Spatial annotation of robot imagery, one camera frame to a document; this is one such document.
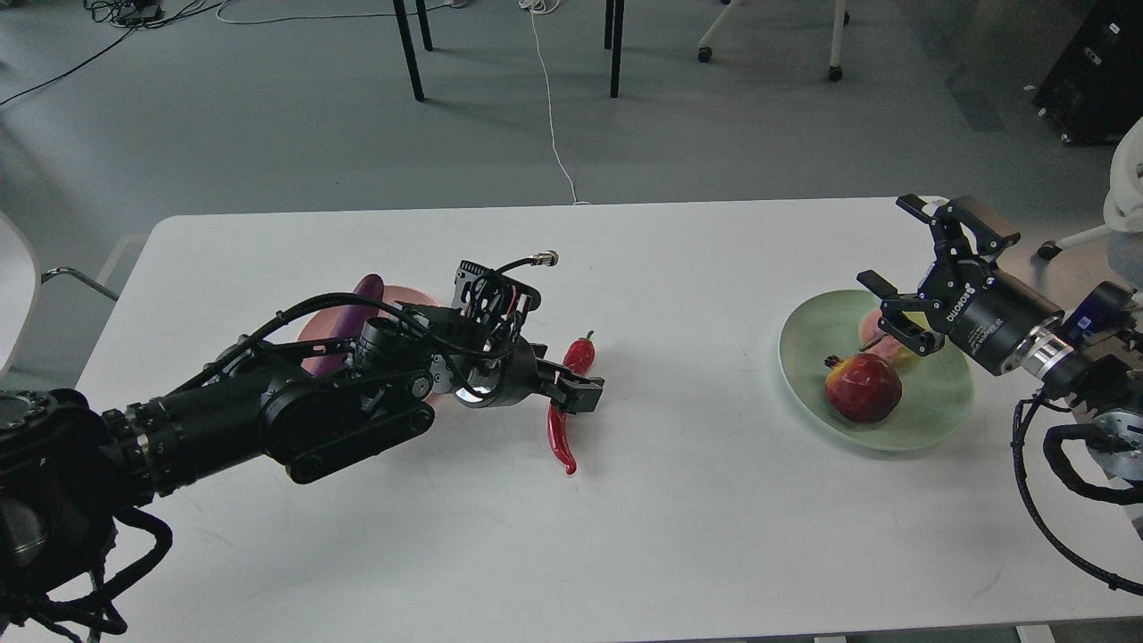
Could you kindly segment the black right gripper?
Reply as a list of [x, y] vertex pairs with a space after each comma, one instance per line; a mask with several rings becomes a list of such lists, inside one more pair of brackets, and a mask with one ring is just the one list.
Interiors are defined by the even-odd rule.
[[[857, 273], [860, 284], [880, 302], [881, 332], [922, 357], [943, 349], [946, 335], [989, 373], [1015, 369], [1028, 336], [1063, 318], [1058, 305], [997, 268], [997, 258], [1018, 243], [1021, 233], [976, 196], [909, 194], [898, 196], [897, 206], [930, 230], [935, 262], [920, 282], [924, 298], [900, 294], [874, 270]], [[926, 313], [932, 330], [908, 313]]]

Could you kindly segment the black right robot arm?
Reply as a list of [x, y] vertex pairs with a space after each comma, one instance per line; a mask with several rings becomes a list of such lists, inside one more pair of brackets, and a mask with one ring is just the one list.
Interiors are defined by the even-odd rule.
[[1046, 525], [1026, 483], [1026, 432], [1042, 407], [1086, 421], [1053, 426], [1042, 451], [1073, 493], [1098, 503], [1140, 505], [1140, 325], [1135, 290], [1112, 281], [1093, 288], [1066, 313], [997, 258], [1018, 231], [980, 199], [898, 196], [897, 206], [932, 234], [930, 268], [913, 294], [901, 294], [876, 271], [858, 281], [880, 302], [879, 325], [916, 355], [956, 346], [989, 373], [1025, 371], [1040, 383], [1014, 408], [1012, 455], [1018, 495], [1034, 525], [1062, 556], [1110, 589], [1140, 595], [1140, 582], [1070, 549]]

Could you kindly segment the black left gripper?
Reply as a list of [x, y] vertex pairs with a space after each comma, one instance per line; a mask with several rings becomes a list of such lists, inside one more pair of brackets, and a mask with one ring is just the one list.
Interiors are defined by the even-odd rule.
[[515, 405], [539, 394], [560, 413], [592, 413], [604, 395], [604, 378], [575, 373], [547, 361], [546, 345], [520, 338], [498, 361], [473, 355], [433, 355], [433, 394], [454, 396], [469, 408]]

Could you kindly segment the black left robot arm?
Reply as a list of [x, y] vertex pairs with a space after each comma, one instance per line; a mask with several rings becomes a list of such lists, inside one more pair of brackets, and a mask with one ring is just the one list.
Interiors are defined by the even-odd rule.
[[550, 362], [521, 333], [539, 294], [509, 272], [555, 262], [462, 262], [445, 306], [374, 286], [312, 296], [163, 397], [121, 410], [98, 413], [75, 389], [5, 391], [3, 625], [122, 634], [114, 598], [174, 541], [144, 505], [253, 457], [314, 483], [425, 434], [432, 395], [469, 408], [539, 395], [554, 413], [596, 411], [605, 381], [589, 363]]

